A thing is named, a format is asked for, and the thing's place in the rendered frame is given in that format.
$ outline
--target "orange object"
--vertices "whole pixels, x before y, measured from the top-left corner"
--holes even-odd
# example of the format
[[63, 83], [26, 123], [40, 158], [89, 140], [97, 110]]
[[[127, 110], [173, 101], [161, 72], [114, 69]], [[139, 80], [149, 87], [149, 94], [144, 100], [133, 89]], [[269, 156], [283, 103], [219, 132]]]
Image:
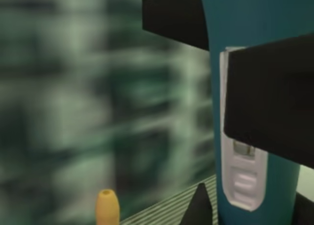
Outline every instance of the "orange object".
[[119, 225], [120, 206], [113, 190], [105, 189], [98, 193], [96, 202], [96, 225]]

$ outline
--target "blurred background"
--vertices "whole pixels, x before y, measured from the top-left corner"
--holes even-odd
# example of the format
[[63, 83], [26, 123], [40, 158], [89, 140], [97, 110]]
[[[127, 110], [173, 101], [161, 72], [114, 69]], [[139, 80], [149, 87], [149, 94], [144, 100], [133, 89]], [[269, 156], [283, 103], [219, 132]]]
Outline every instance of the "blurred background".
[[0, 0], [0, 224], [121, 219], [214, 174], [209, 53], [141, 0]]

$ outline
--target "white plastic panel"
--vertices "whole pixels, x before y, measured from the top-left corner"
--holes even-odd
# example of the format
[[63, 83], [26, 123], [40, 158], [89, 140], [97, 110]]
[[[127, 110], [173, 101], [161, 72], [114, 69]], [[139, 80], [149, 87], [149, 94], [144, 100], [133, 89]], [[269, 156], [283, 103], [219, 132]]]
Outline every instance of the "white plastic panel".
[[220, 54], [220, 134], [221, 173], [223, 191], [233, 206], [254, 211], [264, 200], [267, 180], [268, 153], [237, 142], [223, 132], [227, 84], [228, 56], [226, 48]]

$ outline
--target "teal bottle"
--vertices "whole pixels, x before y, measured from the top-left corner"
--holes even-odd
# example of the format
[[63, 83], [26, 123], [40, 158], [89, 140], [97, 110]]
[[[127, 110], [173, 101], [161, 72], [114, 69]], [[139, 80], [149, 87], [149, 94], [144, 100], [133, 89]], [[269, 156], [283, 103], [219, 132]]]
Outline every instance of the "teal bottle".
[[212, 69], [219, 224], [291, 225], [300, 169], [294, 162], [268, 155], [265, 197], [252, 212], [231, 205], [224, 194], [219, 137], [219, 54], [226, 47], [249, 47], [314, 32], [314, 0], [202, 0], [202, 3]]

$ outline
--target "yellow bottle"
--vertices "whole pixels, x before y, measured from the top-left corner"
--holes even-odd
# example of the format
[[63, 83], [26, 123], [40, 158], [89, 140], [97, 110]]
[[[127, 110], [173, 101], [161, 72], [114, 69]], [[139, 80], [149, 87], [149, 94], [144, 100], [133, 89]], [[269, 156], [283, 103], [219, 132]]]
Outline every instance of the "yellow bottle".
[[113, 190], [98, 193], [96, 202], [96, 225], [119, 225], [120, 206]]

